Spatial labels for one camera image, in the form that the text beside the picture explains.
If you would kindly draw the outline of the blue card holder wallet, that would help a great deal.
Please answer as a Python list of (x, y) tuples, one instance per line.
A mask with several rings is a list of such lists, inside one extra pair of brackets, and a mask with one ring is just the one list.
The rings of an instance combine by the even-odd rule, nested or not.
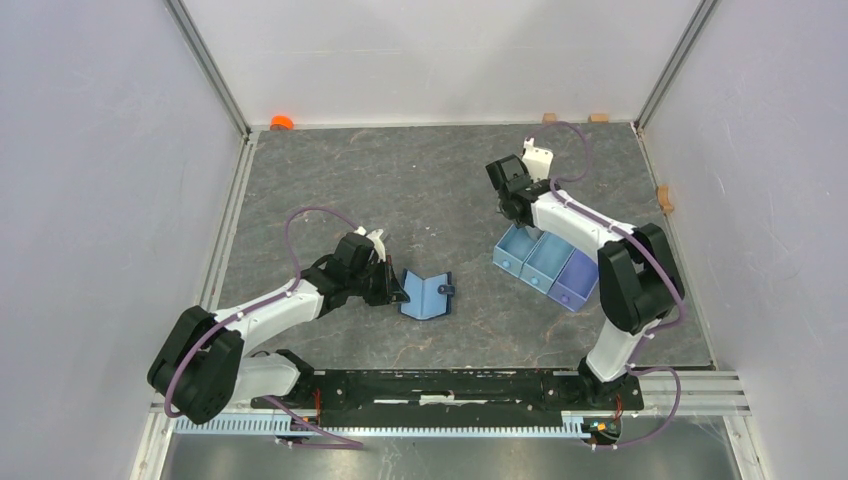
[(424, 278), (405, 269), (401, 282), (409, 300), (399, 304), (400, 314), (417, 321), (429, 321), (452, 312), (456, 286), (451, 272)]

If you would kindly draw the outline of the blue purple three-bin tray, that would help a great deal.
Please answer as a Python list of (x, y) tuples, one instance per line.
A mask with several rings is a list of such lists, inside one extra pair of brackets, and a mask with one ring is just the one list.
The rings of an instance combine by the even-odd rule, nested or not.
[(570, 243), (515, 226), (495, 244), (493, 263), (571, 312), (584, 307), (599, 280), (597, 264)]

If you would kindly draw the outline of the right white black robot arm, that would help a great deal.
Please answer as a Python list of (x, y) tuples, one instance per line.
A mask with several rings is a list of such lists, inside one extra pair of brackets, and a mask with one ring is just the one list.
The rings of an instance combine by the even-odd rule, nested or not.
[(586, 254), (599, 270), (605, 323), (578, 365), (577, 392), (591, 408), (612, 401), (631, 375), (643, 343), (685, 319), (685, 288), (665, 231), (614, 220), (574, 199), (557, 178), (534, 180), (516, 155), (486, 167), (499, 210), (518, 227), (553, 234)]

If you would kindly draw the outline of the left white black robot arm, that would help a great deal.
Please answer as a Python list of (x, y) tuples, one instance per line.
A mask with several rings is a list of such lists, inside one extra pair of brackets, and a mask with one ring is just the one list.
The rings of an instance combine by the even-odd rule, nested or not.
[(184, 310), (147, 373), (149, 385), (164, 398), (165, 414), (201, 425), (232, 402), (265, 395), (290, 407), (306, 405), (313, 397), (314, 381), (293, 356), (249, 354), (276, 335), (343, 307), (351, 298), (377, 307), (408, 301), (385, 237), (381, 229), (358, 228), (347, 233), (333, 253), (268, 294), (218, 311), (199, 305)]

